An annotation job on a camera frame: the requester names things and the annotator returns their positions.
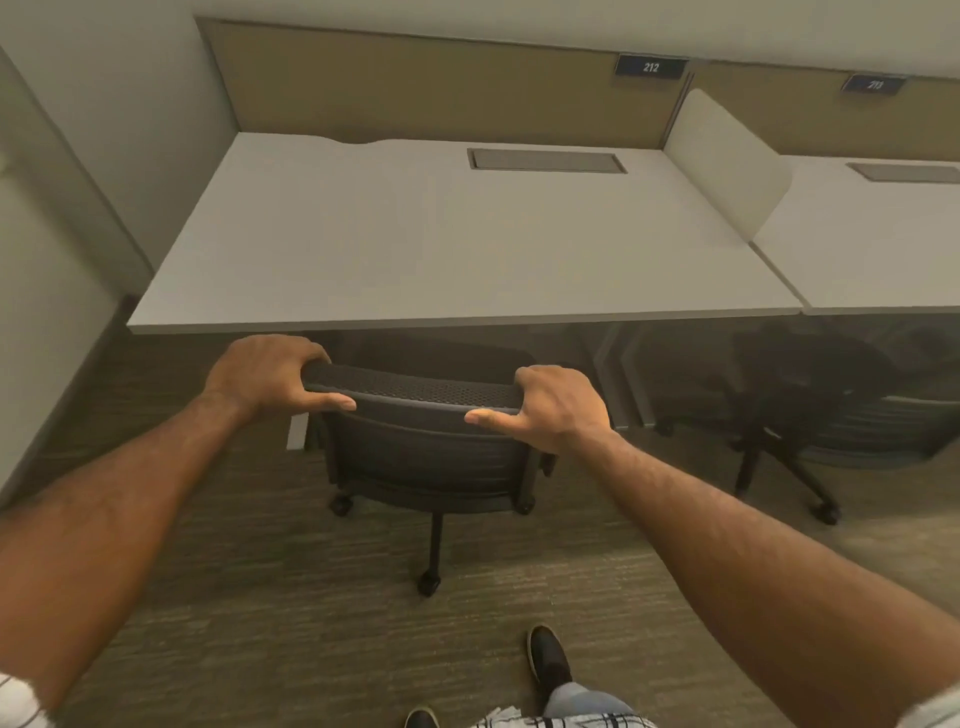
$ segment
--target blue jeans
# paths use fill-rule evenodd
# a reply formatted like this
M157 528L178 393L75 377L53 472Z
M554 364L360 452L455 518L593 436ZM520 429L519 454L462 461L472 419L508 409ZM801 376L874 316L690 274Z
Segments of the blue jeans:
M596 713L617 713L635 716L634 709L606 692L588 690L579 683L566 683L550 695L543 717L589 716Z

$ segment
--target striped sleeve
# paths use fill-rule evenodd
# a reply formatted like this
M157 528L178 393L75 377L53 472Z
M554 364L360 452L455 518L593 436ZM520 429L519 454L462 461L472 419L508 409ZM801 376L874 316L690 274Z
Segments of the striped sleeve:
M960 728L960 685L918 705L898 728Z
M52 728L36 702L34 689L0 673L0 728Z

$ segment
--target hairy arm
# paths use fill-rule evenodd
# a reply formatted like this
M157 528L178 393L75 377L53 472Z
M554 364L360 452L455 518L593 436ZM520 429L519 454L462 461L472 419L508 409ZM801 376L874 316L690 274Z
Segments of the hairy arm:
M56 708L130 614L187 496L244 424L265 411L350 409L303 391L326 358L292 336L234 342L202 394L167 422L58 479L0 520L0 671Z
M716 640L797 725L894 726L960 681L960 622L624 441L587 379L518 372L520 415L487 425L583 460Z

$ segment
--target black shoe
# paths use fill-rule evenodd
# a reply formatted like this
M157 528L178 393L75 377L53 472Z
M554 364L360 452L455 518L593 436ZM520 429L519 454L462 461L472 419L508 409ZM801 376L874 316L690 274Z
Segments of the black shoe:
M560 640L545 624L538 624L527 632L527 660L537 680L543 705L559 686L573 682L570 663L566 661Z
M433 711L425 705L414 708L403 721L403 728L440 728L440 722Z

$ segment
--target desk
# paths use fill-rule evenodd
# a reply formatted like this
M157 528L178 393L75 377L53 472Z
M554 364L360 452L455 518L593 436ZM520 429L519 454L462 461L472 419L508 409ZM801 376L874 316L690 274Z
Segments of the desk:
M786 159L793 184L754 244L804 312L960 310L960 184L870 182L847 166L891 160Z
M624 322L800 310L663 152L584 150L615 153L626 174L516 172L471 169L468 149L479 147L532 148L240 133L130 328ZM616 338L614 328L601 332L599 369L622 354ZM616 385L605 385L616 400L608 386Z

